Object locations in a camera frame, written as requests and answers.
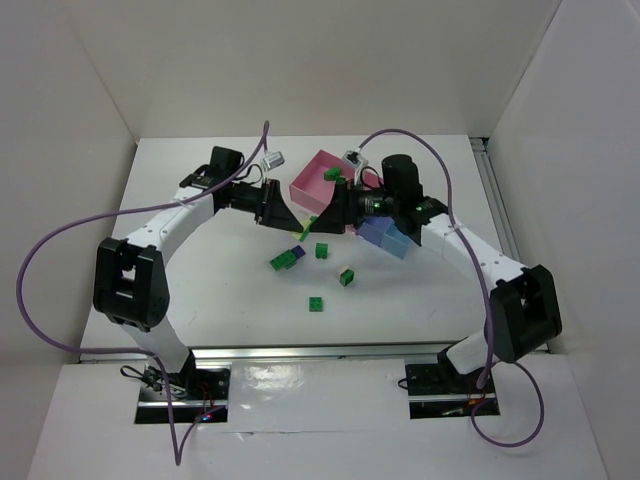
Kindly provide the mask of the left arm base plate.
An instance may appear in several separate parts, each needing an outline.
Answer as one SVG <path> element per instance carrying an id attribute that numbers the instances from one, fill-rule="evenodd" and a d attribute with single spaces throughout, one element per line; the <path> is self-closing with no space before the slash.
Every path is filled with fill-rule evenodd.
<path id="1" fill-rule="evenodd" d="M 123 366 L 122 376 L 140 382 L 134 423 L 138 425 L 168 424 L 166 390 L 159 372 L 146 368 L 140 372 Z M 188 387 L 170 387 L 174 421 L 188 424 L 201 416 L 202 423 L 226 423 L 231 369 L 228 367 L 198 370 L 194 382 Z"/>

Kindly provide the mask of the green lego plate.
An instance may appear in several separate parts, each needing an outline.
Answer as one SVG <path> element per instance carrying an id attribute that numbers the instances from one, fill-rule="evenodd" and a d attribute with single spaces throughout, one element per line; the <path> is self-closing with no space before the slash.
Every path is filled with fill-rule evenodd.
<path id="1" fill-rule="evenodd" d="M 312 215 L 308 218 L 305 218 L 301 221 L 301 224 L 303 226 L 303 231 L 301 233 L 301 236 L 308 234 L 310 231 L 310 226 L 315 222 L 315 220 L 317 219 L 316 216 Z"/>

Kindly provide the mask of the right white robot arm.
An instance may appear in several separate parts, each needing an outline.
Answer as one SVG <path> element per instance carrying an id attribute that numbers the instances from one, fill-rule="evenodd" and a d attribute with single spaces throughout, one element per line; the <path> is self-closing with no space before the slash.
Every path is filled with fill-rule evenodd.
<path id="1" fill-rule="evenodd" d="M 384 158 L 378 187 L 353 180 L 337 182 L 330 203 L 310 229 L 343 234 L 376 217 L 392 219 L 415 245 L 428 248 L 480 286 L 485 324 L 439 354 L 445 375 L 477 373 L 479 382 L 485 383 L 495 363 L 514 364 L 560 335 L 562 322 L 551 272 L 505 256 L 467 229 L 446 204 L 425 195 L 410 156 Z"/>

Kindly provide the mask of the long green lego brick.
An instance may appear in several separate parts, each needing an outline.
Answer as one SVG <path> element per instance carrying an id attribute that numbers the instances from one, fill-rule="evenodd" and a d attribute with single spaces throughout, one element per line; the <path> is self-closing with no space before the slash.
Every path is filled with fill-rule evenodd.
<path id="1" fill-rule="evenodd" d="M 289 269 L 296 262 L 296 255 L 291 250 L 285 250 L 278 256 L 271 259 L 269 264 L 275 271 L 280 271 L 282 269 Z"/>

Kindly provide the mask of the yellow green legos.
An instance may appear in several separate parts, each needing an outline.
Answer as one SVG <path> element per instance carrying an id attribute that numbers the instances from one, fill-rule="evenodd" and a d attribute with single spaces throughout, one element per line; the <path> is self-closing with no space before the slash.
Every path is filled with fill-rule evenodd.
<path id="1" fill-rule="evenodd" d="M 303 242 L 309 234 L 309 225 L 303 228 L 301 232 L 295 232 L 292 234 L 294 239 L 299 242 Z"/>

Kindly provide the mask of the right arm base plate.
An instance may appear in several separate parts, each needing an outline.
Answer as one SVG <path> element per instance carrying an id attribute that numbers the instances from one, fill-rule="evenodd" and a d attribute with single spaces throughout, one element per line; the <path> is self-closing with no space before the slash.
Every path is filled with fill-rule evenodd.
<path id="1" fill-rule="evenodd" d="M 409 415 L 415 419 L 499 416 L 496 388 L 489 378 L 482 389 L 476 385 L 482 369 L 468 374 L 445 374 L 437 364 L 409 363 L 397 385 L 408 395 Z"/>

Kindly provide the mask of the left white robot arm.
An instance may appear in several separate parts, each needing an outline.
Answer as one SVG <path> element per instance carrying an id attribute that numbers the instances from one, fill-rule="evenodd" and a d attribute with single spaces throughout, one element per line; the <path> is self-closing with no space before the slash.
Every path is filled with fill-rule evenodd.
<path id="1" fill-rule="evenodd" d="M 137 347 L 154 354 L 150 366 L 188 389 L 197 381 L 195 357 L 167 317 L 170 292 L 166 265 L 201 225 L 221 209 L 247 212 L 257 224 L 301 233 L 304 227 L 285 204 L 280 182 L 259 186 L 234 180 L 244 167 L 241 152 L 215 146 L 210 161 L 179 184 L 174 205 L 124 239 L 107 238 L 97 249 L 94 308 L 124 330 Z"/>

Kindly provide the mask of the green curved lego brick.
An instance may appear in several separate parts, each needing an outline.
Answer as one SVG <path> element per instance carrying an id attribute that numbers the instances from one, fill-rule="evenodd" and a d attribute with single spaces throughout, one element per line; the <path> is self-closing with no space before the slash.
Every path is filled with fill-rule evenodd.
<path id="1" fill-rule="evenodd" d="M 348 286 L 349 284 L 351 284 L 355 279 L 355 272 L 350 269 L 349 272 L 347 272 L 343 277 L 339 278 L 339 282 L 343 287 Z"/>

